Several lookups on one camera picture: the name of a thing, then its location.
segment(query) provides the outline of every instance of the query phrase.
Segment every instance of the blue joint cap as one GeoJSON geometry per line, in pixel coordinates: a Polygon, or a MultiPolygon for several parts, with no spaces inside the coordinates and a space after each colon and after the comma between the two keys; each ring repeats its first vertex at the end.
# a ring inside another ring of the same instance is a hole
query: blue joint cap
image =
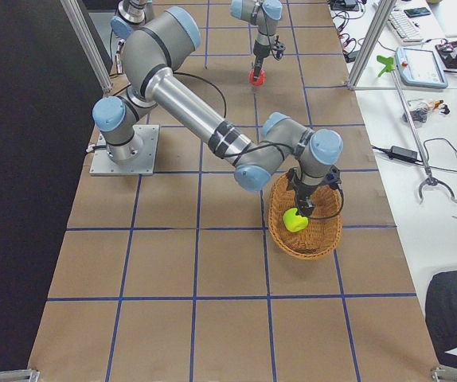
{"type": "Polygon", "coordinates": [[[274,112],[271,115],[269,115],[269,118],[266,122],[264,122],[264,125],[262,126],[262,132],[264,134],[264,137],[268,135],[269,131],[280,121],[290,118],[288,115],[274,112]]]}
{"type": "Polygon", "coordinates": [[[321,129],[310,138],[310,151],[323,165],[334,165],[343,149],[342,137],[335,131],[321,129]]]}
{"type": "Polygon", "coordinates": [[[193,46],[197,49],[200,46],[200,30],[198,30],[197,23],[191,15],[178,6],[172,6],[165,12],[168,12],[175,17],[186,33],[188,33],[191,42],[193,42],[193,46]]]}
{"type": "Polygon", "coordinates": [[[262,5],[266,15],[276,21],[282,18],[282,7],[282,3],[279,0],[265,0],[262,5]]]}
{"type": "Polygon", "coordinates": [[[110,20],[111,30],[115,35],[126,40],[133,33],[133,28],[119,16],[113,16],[110,20]]]}
{"type": "Polygon", "coordinates": [[[258,193],[269,182],[271,175],[259,166],[240,165],[234,171],[234,178],[242,188],[258,193]]]}
{"type": "Polygon", "coordinates": [[[117,97],[102,98],[92,109],[92,118],[102,132],[116,129],[125,115],[126,107],[117,97]]]}
{"type": "Polygon", "coordinates": [[[238,20],[243,16],[243,0],[232,0],[230,4],[230,14],[238,20]]]}

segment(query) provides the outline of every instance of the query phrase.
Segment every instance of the white mounting plate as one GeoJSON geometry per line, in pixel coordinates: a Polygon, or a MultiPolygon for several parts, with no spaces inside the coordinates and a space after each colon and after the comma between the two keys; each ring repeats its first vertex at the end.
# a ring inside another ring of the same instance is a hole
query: white mounting plate
{"type": "MultiPolygon", "coordinates": [[[[143,140],[143,148],[131,160],[124,163],[113,162],[105,149],[94,152],[90,174],[92,176],[145,175],[154,173],[154,160],[158,148],[159,125],[134,125],[135,134],[143,140]]],[[[106,145],[100,134],[97,146],[106,145]]]]}

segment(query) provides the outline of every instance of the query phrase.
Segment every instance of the black wall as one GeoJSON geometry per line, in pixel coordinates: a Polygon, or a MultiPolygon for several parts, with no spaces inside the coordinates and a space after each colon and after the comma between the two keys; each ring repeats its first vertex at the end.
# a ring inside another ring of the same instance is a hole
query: black wall
{"type": "Polygon", "coordinates": [[[0,2],[0,371],[27,367],[102,95],[61,2],[0,2]]]}

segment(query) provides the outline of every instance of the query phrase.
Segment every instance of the wicker basket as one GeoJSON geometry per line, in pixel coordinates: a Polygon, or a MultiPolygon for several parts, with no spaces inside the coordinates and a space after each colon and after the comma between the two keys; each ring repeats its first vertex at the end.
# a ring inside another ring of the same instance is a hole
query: wicker basket
{"type": "MultiPolygon", "coordinates": [[[[329,255],[342,236],[342,216],[332,219],[310,220],[299,232],[289,232],[283,223],[283,214],[295,207],[293,190],[287,191],[286,174],[279,177],[271,189],[269,199],[269,231],[276,244],[289,255],[299,259],[321,259],[329,255]]],[[[312,217],[332,216],[340,209],[342,199],[337,190],[328,185],[318,187],[312,201],[315,210],[312,217]]]]}

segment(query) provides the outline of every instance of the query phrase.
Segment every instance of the black bag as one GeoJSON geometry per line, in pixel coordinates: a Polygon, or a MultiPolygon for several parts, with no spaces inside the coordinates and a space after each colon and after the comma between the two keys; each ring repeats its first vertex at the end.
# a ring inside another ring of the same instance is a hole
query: black bag
{"type": "Polygon", "coordinates": [[[457,271],[439,273],[427,290],[425,319],[436,351],[444,366],[457,368],[457,356],[445,353],[457,348],[457,271]]]}

